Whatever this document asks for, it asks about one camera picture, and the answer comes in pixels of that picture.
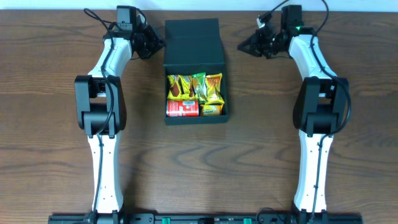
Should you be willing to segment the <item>dark green box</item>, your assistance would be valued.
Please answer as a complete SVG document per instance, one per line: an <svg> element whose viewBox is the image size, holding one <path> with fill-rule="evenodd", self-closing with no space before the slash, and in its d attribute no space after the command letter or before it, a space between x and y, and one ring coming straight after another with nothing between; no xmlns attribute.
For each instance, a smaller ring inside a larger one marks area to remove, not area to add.
<svg viewBox="0 0 398 224"><path fill-rule="evenodd" d="M218 116L170 117L166 125L226 123L229 119L228 73L217 18L167 20L165 22L165 75L222 73L224 107Z"/></svg>

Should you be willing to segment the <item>yellow Apollo chocolate cake packet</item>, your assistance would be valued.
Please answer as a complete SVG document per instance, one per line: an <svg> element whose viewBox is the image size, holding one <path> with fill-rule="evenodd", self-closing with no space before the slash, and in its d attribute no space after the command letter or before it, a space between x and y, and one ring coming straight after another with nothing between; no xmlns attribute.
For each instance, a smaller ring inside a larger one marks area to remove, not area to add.
<svg viewBox="0 0 398 224"><path fill-rule="evenodd" d="M170 84L169 93L167 95L168 100L182 100L182 91L180 86L179 75L168 75L167 76Z"/></svg>

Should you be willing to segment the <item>yellow snack packet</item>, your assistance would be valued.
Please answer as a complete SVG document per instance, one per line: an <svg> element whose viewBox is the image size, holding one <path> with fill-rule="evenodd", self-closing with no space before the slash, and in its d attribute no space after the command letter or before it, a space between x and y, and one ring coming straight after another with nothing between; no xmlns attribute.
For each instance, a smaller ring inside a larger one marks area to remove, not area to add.
<svg viewBox="0 0 398 224"><path fill-rule="evenodd" d="M221 79L222 73L207 75L205 77L206 84L206 105L223 105L224 99L221 96Z"/></svg>
<svg viewBox="0 0 398 224"><path fill-rule="evenodd" d="M195 92L193 89L193 81L191 75L180 75L180 82L182 86L182 99L195 100Z"/></svg>

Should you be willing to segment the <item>green pandan cake packet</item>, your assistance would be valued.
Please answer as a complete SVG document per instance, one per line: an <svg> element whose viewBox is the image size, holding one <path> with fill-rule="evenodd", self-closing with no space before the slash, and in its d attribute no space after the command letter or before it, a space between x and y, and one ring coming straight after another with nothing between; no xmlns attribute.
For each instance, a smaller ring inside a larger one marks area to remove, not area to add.
<svg viewBox="0 0 398 224"><path fill-rule="evenodd" d="M192 83L195 92L195 97L199 104L205 104L207 100L207 90L205 83L206 73L196 73L192 75Z"/></svg>

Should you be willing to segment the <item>red drink can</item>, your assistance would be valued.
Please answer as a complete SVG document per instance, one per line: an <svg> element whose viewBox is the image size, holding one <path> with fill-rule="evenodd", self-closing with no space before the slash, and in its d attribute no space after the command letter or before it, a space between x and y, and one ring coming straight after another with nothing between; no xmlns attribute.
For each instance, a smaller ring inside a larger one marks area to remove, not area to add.
<svg viewBox="0 0 398 224"><path fill-rule="evenodd" d="M199 116L199 104L197 100L169 100L166 115L168 117Z"/></svg>

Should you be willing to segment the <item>yellow Lemond biscuit packet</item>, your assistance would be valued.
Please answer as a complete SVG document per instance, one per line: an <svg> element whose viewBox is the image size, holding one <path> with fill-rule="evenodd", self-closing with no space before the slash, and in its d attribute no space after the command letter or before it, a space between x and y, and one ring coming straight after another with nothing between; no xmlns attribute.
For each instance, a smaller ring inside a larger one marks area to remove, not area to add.
<svg viewBox="0 0 398 224"><path fill-rule="evenodd" d="M200 116L219 116L222 109L223 105L201 105Z"/></svg>

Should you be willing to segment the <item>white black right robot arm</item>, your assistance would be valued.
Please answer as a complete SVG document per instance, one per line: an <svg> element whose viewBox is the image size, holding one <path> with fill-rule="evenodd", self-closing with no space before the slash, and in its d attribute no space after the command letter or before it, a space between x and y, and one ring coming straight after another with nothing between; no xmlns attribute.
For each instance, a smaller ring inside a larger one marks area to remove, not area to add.
<svg viewBox="0 0 398 224"><path fill-rule="evenodd" d="M328 153L334 135L347 124L351 97L347 79L328 66L318 44L320 29L306 26L302 7L283 1L280 31L275 32L268 11L257 17L257 30L237 49L267 59L287 52L295 61L302 86L293 108L293 124L299 131L300 171L288 223L328 223L325 182Z"/></svg>

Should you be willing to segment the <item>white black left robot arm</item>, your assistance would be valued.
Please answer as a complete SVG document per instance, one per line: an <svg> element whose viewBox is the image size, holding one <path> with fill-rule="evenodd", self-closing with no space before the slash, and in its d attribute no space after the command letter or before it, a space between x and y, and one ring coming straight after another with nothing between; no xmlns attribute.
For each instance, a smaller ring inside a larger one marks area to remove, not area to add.
<svg viewBox="0 0 398 224"><path fill-rule="evenodd" d="M124 203L119 180L119 143L127 121L121 84L124 69L135 54L139 59L151 58L165 42L137 7L118 6L114 22L91 9L83 11L106 29L97 64L74 82L78 125L87 136L93 159L93 203L85 221L96 223L102 216L118 218Z"/></svg>

